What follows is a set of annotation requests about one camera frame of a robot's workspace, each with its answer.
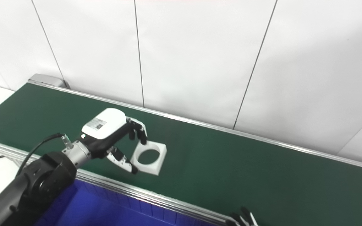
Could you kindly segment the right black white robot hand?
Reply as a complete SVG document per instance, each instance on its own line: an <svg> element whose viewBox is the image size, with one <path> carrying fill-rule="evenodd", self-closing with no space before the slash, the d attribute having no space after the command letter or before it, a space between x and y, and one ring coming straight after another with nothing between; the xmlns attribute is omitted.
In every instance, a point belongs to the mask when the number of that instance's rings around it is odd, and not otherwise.
<svg viewBox="0 0 362 226"><path fill-rule="evenodd" d="M227 226L258 226L257 220L249 209L241 206L240 211L242 214L231 212L229 216L232 219L225 220L225 224Z"/></svg>

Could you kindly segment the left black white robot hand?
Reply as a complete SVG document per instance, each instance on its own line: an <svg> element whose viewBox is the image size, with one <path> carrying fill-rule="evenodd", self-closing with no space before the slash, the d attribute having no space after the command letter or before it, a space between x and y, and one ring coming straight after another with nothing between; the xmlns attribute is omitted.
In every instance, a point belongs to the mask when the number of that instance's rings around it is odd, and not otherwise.
<svg viewBox="0 0 362 226"><path fill-rule="evenodd" d="M138 138L142 145L147 144L145 124L127 117L119 109L106 108L82 127L80 142L87 148L91 159L108 158L125 171L137 174L138 168L115 146L125 136L130 140Z"/></svg>

